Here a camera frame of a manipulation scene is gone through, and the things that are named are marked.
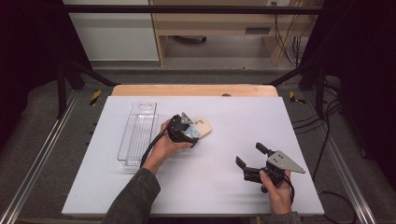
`white tabletop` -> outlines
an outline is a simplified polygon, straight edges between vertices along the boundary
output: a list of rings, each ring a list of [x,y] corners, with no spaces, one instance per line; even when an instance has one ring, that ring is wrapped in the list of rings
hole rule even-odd
[[[108,97],[63,214],[104,216],[131,179],[117,156],[131,103],[144,101],[157,103],[159,125],[185,112],[191,119],[204,116],[213,128],[195,147],[178,152],[160,168],[157,178],[162,191],[152,205],[152,215],[269,214],[268,194],[260,191],[260,184],[245,181],[235,164],[238,156],[249,167],[265,166],[267,156],[255,148],[257,142],[283,151],[306,170],[291,174],[296,191],[292,209],[300,216],[324,214],[282,98],[213,96]]]

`aluminum rail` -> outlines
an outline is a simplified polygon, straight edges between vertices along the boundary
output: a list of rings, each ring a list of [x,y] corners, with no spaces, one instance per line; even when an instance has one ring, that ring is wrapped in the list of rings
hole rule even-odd
[[[313,93],[306,91],[303,91],[303,93],[311,110],[316,113]],[[327,125],[320,126],[320,133],[322,134],[323,138],[325,138],[326,132]],[[362,224],[375,224],[376,222],[373,213],[366,200],[364,199],[364,196],[361,193],[361,190],[356,183],[353,174],[350,172],[347,163],[344,161],[340,150],[335,144],[334,139],[332,138],[330,133],[326,147],[329,150],[329,154],[332,158],[334,167],[337,170],[337,173],[340,175],[341,181],[343,182],[344,188],[346,189],[346,193],[355,208],[359,220]]]
[[[57,119],[55,124],[53,125],[52,130],[50,131],[42,148],[38,152],[38,155],[35,158],[35,161],[33,162],[23,182],[21,183],[20,188],[18,189],[11,203],[6,208],[3,215],[0,217],[1,224],[12,224],[17,220],[17,217],[24,203],[26,202],[26,199],[32,191],[33,186],[35,185],[35,182],[37,181],[47,161],[47,158],[49,157],[62,129],[64,128],[64,125],[67,122],[67,119],[71,114],[71,111],[73,110],[74,105],[76,104],[78,96],[79,91],[72,91],[64,115],[60,119]]]
[[[42,5],[41,9],[68,13],[203,13],[203,14],[276,14],[322,15],[341,12],[324,7],[237,7],[237,6],[111,6],[111,5]]]

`gray sleeve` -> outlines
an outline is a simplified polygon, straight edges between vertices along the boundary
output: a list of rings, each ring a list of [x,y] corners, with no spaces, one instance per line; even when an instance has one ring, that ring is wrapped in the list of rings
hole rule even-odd
[[[155,175],[141,168],[111,204],[102,223],[147,223],[160,191]]]
[[[285,215],[263,217],[263,223],[275,224],[301,224],[303,223],[296,212],[288,213]]]

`human hand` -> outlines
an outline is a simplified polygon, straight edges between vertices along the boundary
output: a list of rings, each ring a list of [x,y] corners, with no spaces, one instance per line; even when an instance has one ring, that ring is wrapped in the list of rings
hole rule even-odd
[[[170,119],[161,125],[160,133],[166,129]],[[188,142],[174,143],[167,134],[164,134],[152,148],[151,154],[143,164],[143,168],[150,170],[153,174],[157,174],[158,169],[163,162],[168,159],[176,151],[183,148],[191,147],[192,144]]]
[[[290,171],[285,171],[285,175],[290,178]],[[271,178],[264,172],[260,171],[262,184],[268,189],[270,194],[270,207],[273,215],[284,215],[291,212],[290,186],[282,181],[276,188]]]

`person's arm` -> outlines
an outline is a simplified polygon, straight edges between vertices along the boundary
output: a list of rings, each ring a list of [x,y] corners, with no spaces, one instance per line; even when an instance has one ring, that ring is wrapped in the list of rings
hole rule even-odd
[[[290,171],[285,174],[290,178]],[[270,177],[260,171],[262,184],[268,189],[271,206],[271,216],[264,217],[264,223],[303,223],[296,212],[291,211],[290,186],[283,181],[276,188]]]
[[[168,121],[163,123],[161,131]],[[147,223],[154,200],[160,193],[160,184],[155,175],[163,162],[176,151],[191,147],[190,143],[174,143],[168,135],[161,137],[142,168],[120,192],[111,204],[102,223]]]

